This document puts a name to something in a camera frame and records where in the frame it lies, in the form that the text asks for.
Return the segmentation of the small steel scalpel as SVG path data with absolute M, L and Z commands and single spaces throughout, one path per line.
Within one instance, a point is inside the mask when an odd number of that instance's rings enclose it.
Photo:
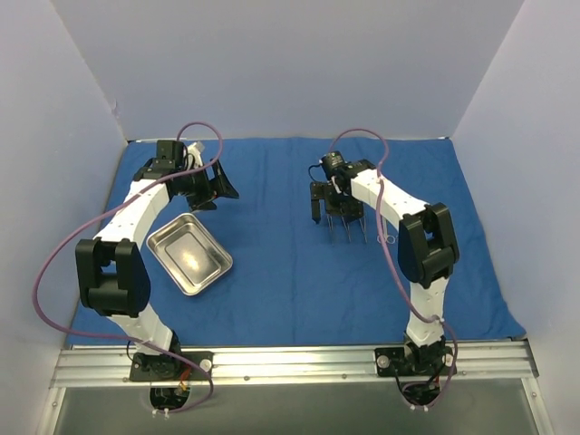
M 328 222 L 331 244 L 334 244 L 334 220 L 333 220 L 333 216 L 326 215 L 326 217 L 327 217 L 327 222 Z

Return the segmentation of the steel tweezers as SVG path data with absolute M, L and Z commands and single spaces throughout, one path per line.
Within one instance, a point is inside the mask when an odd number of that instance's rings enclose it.
M 362 236 L 363 236 L 363 240 L 364 243 L 367 244 L 368 243 L 368 237 L 367 237 L 367 229 L 366 229 L 366 220 L 364 217 L 361 217 L 359 219 L 359 223 L 360 223 L 360 227 L 361 227 L 361 231 L 362 231 Z
M 350 220 L 346 217 L 343 217 L 343 226 L 345 228 L 345 232 L 346 232 L 346 236 L 347 236 L 347 240 L 349 243 L 352 243 L 352 235 L 351 235 L 351 229 L 350 229 Z

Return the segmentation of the stainless steel instrument tray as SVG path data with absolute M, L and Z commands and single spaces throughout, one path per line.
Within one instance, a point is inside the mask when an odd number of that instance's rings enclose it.
M 146 245 L 186 296 L 199 295 L 233 266 L 233 257 L 192 213 L 151 233 Z

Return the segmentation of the steel surgical scissors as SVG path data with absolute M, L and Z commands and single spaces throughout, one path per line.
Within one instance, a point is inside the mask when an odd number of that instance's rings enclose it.
M 398 243 L 397 231 L 394 230 L 391 222 L 386 217 L 381 217 L 381 226 L 377 230 L 377 242 L 381 243 L 383 237 L 387 245 L 396 245 Z

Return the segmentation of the blue surgical cloth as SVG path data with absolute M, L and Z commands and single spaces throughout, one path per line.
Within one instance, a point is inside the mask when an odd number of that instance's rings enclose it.
M 461 340 L 520 338 L 524 328 L 505 302 L 483 226 L 450 140 L 323 139 L 209 140 L 206 158 L 219 157 L 239 193 L 220 199 L 200 221 L 233 257 L 232 268 L 195 296 L 176 286 L 149 250 L 142 258 L 150 303 L 185 345 L 288 346 L 395 343 L 409 309 L 366 211 L 368 243 L 359 224 L 347 240 L 340 220 L 311 218 L 309 184 L 330 148 L 347 160 L 381 163 L 383 174 L 415 198 L 450 211 L 460 259 L 449 280 L 444 316 Z

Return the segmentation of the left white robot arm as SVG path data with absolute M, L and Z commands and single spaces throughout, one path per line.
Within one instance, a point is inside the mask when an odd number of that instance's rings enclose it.
M 139 352 L 152 355 L 150 369 L 162 380 L 181 373 L 183 358 L 176 334 L 150 303 L 151 281 L 140 250 L 174 197 L 184 197 L 193 210 L 212 209 L 217 198 L 239 197 L 219 160 L 204 162 L 203 150 L 200 142 L 159 140 L 109 223 L 75 247 L 82 305 L 134 338 Z

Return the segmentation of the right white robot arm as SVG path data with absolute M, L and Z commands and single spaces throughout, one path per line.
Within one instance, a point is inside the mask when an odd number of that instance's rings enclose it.
M 363 209 L 375 212 L 378 238 L 386 241 L 384 229 L 392 225 L 398 234 L 396 274 L 410 282 L 404 293 L 410 306 L 406 338 L 412 345 L 402 352 L 405 368 L 416 374 L 435 363 L 431 346 L 444 334 L 444 295 L 459 246 L 450 211 L 442 203 L 430 205 L 386 179 L 367 159 L 348 162 L 338 151 L 321 157 L 317 168 L 325 180 L 310 183 L 311 217 L 314 223 L 326 217 L 328 225 L 339 217 L 344 227 L 364 223 Z

